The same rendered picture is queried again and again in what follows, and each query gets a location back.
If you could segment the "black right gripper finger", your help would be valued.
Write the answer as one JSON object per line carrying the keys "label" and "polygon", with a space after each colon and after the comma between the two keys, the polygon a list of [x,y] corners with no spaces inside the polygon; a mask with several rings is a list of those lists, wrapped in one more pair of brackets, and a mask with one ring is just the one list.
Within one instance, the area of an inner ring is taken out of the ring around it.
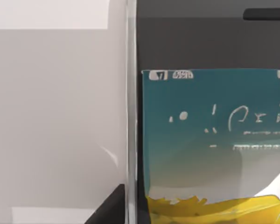
{"label": "black right gripper finger", "polygon": [[119,184],[84,224],[125,224],[125,196],[125,185]]}

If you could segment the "black rounded bar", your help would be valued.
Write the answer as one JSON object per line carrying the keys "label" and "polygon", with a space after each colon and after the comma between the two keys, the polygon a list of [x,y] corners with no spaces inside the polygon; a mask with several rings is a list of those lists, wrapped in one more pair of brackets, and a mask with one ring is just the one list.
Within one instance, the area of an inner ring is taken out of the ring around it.
{"label": "black rounded bar", "polygon": [[243,12],[246,21],[280,21],[280,8],[248,8]]}

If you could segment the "grey cabinet with dark inside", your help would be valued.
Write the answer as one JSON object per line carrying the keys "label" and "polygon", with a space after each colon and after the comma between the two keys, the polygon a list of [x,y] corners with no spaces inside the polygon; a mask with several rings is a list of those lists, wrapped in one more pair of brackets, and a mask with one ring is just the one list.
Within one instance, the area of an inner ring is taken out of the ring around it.
{"label": "grey cabinet with dark inside", "polygon": [[127,224],[151,224],[142,145],[143,70],[280,70],[280,21],[246,21],[280,0],[127,0]]}

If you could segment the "teal and yellow book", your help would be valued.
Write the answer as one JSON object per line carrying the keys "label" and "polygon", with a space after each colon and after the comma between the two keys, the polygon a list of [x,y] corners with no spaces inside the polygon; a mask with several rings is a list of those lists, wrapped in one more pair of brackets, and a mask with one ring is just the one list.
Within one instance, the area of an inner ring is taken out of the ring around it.
{"label": "teal and yellow book", "polygon": [[151,224],[280,224],[280,70],[143,70]]}

